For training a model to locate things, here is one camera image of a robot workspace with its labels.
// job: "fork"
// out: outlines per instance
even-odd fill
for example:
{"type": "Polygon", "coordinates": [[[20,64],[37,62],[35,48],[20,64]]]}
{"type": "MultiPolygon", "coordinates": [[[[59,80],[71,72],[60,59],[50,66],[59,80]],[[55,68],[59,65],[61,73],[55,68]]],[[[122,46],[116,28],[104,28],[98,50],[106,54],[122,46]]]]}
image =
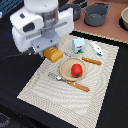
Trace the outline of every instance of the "fork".
{"type": "Polygon", "coordinates": [[[60,77],[60,76],[58,76],[58,75],[56,75],[54,73],[49,72],[48,76],[51,77],[52,79],[57,80],[57,81],[63,81],[65,83],[67,83],[67,84],[69,84],[71,86],[74,86],[74,87],[76,87],[78,89],[81,89],[83,91],[86,91],[86,92],[90,91],[88,87],[85,87],[85,86],[83,86],[81,84],[75,83],[75,82],[70,81],[70,80],[65,80],[62,77],[60,77]]]}

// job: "striped placemat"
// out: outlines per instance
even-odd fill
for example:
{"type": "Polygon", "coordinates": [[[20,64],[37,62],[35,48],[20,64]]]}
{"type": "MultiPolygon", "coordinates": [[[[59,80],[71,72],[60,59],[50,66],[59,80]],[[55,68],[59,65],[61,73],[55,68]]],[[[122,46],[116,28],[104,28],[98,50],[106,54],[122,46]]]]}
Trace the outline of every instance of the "striped placemat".
{"type": "MultiPolygon", "coordinates": [[[[73,54],[72,40],[79,38],[66,35],[59,42],[62,52],[73,54]]],[[[118,47],[96,42],[104,55],[98,56],[90,47],[91,40],[85,39],[85,52],[78,56],[99,60],[102,65],[87,63],[88,72],[85,78],[77,83],[89,87],[89,92],[84,92],[64,82],[58,82],[48,77],[49,72],[59,73],[59,65],[68,58],[51,63],[48,59],[37,69],[27,85],[18,95],[18,98],[30,103],[76,127],[95,128],[105,92],[114,66],[118,47]]]]}

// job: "dark table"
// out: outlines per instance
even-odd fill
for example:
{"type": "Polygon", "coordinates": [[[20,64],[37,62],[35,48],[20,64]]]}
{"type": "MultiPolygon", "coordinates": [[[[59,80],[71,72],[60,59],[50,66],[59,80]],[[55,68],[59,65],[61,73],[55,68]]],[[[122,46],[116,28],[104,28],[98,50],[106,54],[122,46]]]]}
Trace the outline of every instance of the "dark table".
{"type": "MultiPolygon", "coordinates": [[[[8,55],[19,54],[11,34],[12,25],[9,21],[11,13],[0,21],[0,59],[8,55]]],[[[72,32],[71,35],[119,47],[96,128],[128,128],[128,44],[79,32],[72,32]]],[[[24,55],[9,58],[0,64],[0,112],[19,120],[24,125],[29,125],[26,121],[28,118],[40,122],[41,128],[75,128],[43,110],[17,99],[18,94],[44,59],[39,55],[24,55]]]]}

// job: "knife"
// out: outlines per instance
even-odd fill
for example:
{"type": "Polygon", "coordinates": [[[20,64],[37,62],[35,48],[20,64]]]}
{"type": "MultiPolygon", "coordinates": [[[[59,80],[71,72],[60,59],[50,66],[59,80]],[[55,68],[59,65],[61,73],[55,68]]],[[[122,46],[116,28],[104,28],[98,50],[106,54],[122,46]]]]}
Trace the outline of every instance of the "knife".
{"type": "Polygon", "coordinates": [[[102,62],[97,61],[97,60],[93,60],[93,59],[89,59],[89,58],[85,58],[85,57],[78,57],[76,55],[70,55],[70,54],[68,54],[66,52],[64,52],[64,54],[67,55],[67,56],[69,56],[69,57],[77,57],[77,58],[80,58],[80,59],[82,59],[82,60],[84,60],[86,62],[89,62],[89,63],[93,63],[93,64],[97,64],[97,65],[101,65],[102,64],[102,62]]]}

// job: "utensil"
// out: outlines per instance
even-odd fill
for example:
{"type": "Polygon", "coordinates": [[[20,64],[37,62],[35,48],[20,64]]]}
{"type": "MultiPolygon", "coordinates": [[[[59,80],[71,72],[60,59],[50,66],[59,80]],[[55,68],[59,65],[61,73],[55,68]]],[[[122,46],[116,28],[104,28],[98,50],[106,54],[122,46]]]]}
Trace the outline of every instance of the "utensil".
{"type": "Polygon", "coordinates": [[[93,4],[88,6],[84,10],[85,19],[84,22],[90,26],[100,26],[105,23],[108,11],[111,8],[111,4],[106,5],[93,4]]]}
{"type": "Polygon", "coordinates": [[[123,19],[124,27],[128,30],[128,7],[121,12],[121,17],[123,19]]]}
{"type": "Polygon", "coordinates": [[[97,64],[97,65],[101,65],[102,64],[102,62],[97,61],[97,60],[93,60],[93,59],[89,59],[89,58],[85,58],[85,57],[78,57],[76,55],[70,55],[70,54],[68,54],[66,52],[64,52],[64,54],[67,55],[67,56],[69,56],[69,57],[77,57],[77,58],[80,58],[80,59],[82,59],[82,60],[84,60],[86,62],[89,62],[89,63],[93,63],[93,64],[97,64]]]}
{"type": "Polygon", "coordinates": [[[67,84],[69,84],[69,85],[71,85],[71,86],[74,86],[74,87],[76,87],[76,88],[78,88],[78,89],[81,89],[81,90],[83,90],[83,91],[86,91],[86,92],[90,91],[88,87],[85,87],[85,86],[83,86],[83,85],[81,85],[81,84],[75,83],[75,82],[70,81],[70,80],[65,80],[65,79],[63,79],[62,77],[55,75],[54,73],[51,73],[51,72],[50,72],[50,73],[48,74],[48,76],[51,77],[52,79],[55,79],[55,80],[57,80],[57,81],[65,82],[65,83],[67,83],[67,84]]]}
{"type": "Polygon", "coordinates": [[[61,8],[59,8],[59,12],[63,11],[63,10],[66,10],[68,8],[73,8],[73,21],[77,20],[80,18],[80,13],[81,13],[81,6],[84,4],[84,3],[87,3],[88,1],[90,0],[86,0],[80,4],[74,4],[74,3],[71,3],[71,4],[65,4],[63,5],[61,8]]]}

